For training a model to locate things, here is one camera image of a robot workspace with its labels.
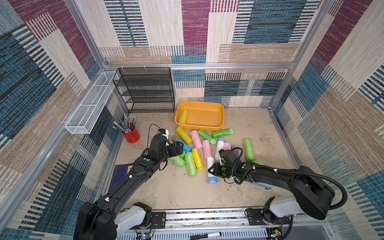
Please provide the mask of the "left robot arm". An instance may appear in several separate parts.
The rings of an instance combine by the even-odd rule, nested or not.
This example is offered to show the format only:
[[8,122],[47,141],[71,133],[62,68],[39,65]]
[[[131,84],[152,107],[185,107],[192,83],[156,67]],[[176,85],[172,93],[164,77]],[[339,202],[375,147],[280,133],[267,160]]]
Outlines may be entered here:
[[132,227],[148,226],[152,209],[136,203],[123,211],[133,193],[160,169],[162,162],[183,153],[183,143],[170,143],[164,135],[155,135],[127,175],[94,203],[81,207],[74,232],[75,240],[115,240]]

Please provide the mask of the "large light green roll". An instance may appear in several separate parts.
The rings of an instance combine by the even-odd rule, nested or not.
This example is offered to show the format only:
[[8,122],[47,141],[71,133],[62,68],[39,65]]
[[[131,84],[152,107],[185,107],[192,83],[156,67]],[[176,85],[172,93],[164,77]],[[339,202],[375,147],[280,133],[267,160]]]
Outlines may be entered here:
[[186,165],[185,160],[182,159],[180,156],[170,157],[168,158],[168,160],[181,169]]

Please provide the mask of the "yellow trash bag roll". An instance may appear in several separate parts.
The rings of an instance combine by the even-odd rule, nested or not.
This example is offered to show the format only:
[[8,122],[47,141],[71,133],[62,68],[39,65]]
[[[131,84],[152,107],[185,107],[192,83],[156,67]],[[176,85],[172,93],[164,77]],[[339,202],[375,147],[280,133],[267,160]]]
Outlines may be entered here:
[[189,117],[189,111],[187,109],[184,109],[181,111],[180,118],[178,120],[179,124],[186,124]]

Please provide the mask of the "white roll red label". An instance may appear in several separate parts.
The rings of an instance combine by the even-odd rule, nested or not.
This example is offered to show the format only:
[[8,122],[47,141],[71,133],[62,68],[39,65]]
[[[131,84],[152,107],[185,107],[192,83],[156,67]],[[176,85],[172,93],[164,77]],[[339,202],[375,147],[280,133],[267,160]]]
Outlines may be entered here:
[[207,170],[208,170],[208,182],[210,185],[215,185],[218,183],[218,178],[215,175],[213,175],[214,164],[215,164],[215,158],[214,157],[208,157],[207,158]]

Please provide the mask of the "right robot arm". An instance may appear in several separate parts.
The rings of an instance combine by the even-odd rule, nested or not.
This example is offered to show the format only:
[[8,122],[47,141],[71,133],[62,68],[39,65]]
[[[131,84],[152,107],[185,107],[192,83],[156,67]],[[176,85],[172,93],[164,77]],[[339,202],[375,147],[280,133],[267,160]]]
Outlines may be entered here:
[[329,210],[341,208],[348,199],[346,189],[336,180],[316,174],[310,168],[279,169],[255,162],[242,162],[243,149],[220,150],[219,161],[208,168],[208,172],[222,179],[262,183],[291,192],[290,197],[271,197],[261,210],[263,221],[272,225],[285,216],[306,214],[324,220]]

